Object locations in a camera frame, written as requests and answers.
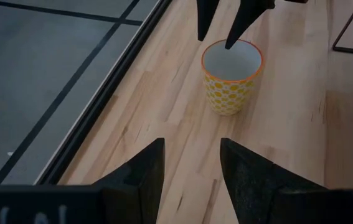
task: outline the cup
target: cup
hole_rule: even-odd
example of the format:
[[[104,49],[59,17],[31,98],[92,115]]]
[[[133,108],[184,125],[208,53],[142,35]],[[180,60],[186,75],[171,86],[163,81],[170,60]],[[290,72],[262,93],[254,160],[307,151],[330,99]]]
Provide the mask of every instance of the cup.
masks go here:
[[[225,44],[220,40],[207,47],[201,65],[210,107],[228,116],[248,101],[264,63],[259,48],[248,41],[238,40],[230,50]]]

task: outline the wooden table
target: wooden table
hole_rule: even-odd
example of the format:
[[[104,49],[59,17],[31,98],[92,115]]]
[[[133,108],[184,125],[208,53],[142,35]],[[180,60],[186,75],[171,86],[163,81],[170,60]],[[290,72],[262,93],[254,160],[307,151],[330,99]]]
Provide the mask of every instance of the wooden table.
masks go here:
[[[173,0],[61,184],[92,183],[164,137],[158,222],[236,223],[219,162],[228,137],[326,187],[353,187],[353,55],[330,50],[353,0],[276,1],[242,37],[265,56],[261,85],[224,117],[205,101],[200,57],[226,38],[238,4],[222,0],[199,42],[195,1]],[[339,45],[353,47],[353,23]]]

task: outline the cup rim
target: cup rim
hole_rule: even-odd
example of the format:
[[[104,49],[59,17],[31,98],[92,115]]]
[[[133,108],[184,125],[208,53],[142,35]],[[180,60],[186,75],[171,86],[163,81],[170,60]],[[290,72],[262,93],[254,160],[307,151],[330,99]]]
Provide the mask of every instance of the cup rim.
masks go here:
[[[262,56],[262,52],[261,50],[253,43],[249,42],[249,41],[246,41],[246,40],[242,40],[242,39],[238,39],[237,41],[241,41],[241,42],[246,42],[250,45],[252,45],[254,48],[256,48],[256,50],[259,52],[259,55],[260,55],[260,58],[261,58],[261,64],[259,65],[258,69],[256,70],[256,72],[252,75],[250,75],[248,78],[244,78],[244,79],[241,79],[241,80],[222,80],[220,78],[217,78],[213,75],[211,75],[211,73],[205,68],[204,66],[204,56],[205,54],[207,53],[207,51],[215,44],[218,44],[219,42],[222,42],[222,41],[226,41],[226,39],[223,39],[223,40],[218,40],[216,42],[214,42],[213,44],[209,45],[205,50],[204,52],[202,53],[201,55],[201,67],[202,69],[204,70],[205,74],[207,74],[209,77],[215,79],[215,80],[218,80],[218,81],[221,81],[221,82],[225,82],[225,83],[239,83],[239,82],[242,82],[242,81],[246,81],[246,80],[251,80],[253,78],[255,78],[263,69],[263,56]]]

